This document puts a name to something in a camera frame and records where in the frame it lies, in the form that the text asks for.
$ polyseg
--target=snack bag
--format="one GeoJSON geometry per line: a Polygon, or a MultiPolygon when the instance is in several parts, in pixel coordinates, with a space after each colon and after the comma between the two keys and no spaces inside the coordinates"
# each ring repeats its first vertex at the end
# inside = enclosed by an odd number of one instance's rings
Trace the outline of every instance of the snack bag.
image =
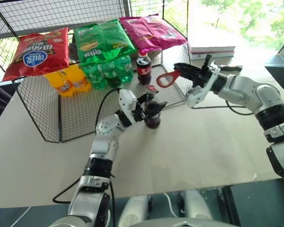
{"type": "Polygon", "coordinates": [[[122,17],[120,22],[142,52],[162,51],[187,43],[183,35],[158,15],[122,17]]]}
{"type": "Polygon", "coordinates": [[[68,28],[20,38],[13,61],[6,69],[2,81],[22,76],[39,76],[69,66],[68,28]]]}
{"type": "Polygon", "coordinates": [[[82,67],[136,52],[118,19],[80,27],[74,35],[82,67]]]}

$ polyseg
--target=brand logo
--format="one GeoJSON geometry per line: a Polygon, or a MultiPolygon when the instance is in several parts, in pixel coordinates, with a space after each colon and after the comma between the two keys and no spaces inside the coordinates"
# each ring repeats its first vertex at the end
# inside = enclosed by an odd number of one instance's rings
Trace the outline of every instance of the brand logo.
{"type": "Polygon", "coordinates": [[[23,62],[28,67],[34,67],[42,64],[47,58],[44,51],[30,51],[23,56],[23,62]]]}

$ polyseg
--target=red chip bag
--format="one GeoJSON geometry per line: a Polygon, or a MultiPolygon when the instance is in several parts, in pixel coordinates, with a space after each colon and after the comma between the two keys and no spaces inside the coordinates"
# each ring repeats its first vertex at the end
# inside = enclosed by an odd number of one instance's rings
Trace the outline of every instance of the red chip bag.
{"type": "Polygon", "coordinates": [[[22,76],[39,76],[69,66],[68,28],[20,38],[13,61],[6,69],[2,81],[22,76]]]}

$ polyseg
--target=red handle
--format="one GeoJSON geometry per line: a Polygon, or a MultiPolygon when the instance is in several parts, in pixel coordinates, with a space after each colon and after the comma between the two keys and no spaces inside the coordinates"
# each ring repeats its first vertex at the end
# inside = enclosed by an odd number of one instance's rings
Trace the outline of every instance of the red handle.
{"type": "Polygon", "coordinates": [[[178,70],[164,73],[157,77],[157,84],[162,88],[167,88],[171,86],[179,76],[181,76],[181,73],[178,70]]]}

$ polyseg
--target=floor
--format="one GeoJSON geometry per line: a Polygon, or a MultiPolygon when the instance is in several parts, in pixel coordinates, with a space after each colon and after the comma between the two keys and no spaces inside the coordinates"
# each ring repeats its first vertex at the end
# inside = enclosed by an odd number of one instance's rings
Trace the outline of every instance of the floor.
{"type": "MultiPolygon", "coordinates": [[[[284,227],[284,180],[253,182],[231,187],[236,210],[242,227],[284,227]]],[[[221,188],[201,189],[215,220],[229,222],[221,188]]],[[[174,212],[177,208],[177,192],[168,193],[174,212]]],[[[128,198],[116,200],[117,223],[128,198]]],[[[10,227],[26,208],[0,209],[0,227],[10,227]]],[[[67,213],[67,205],[32,207],[14,227],[46,227],[67,213]]],[[[150,219],[172,217],[166,197],[153,195],[150,219]]]]}

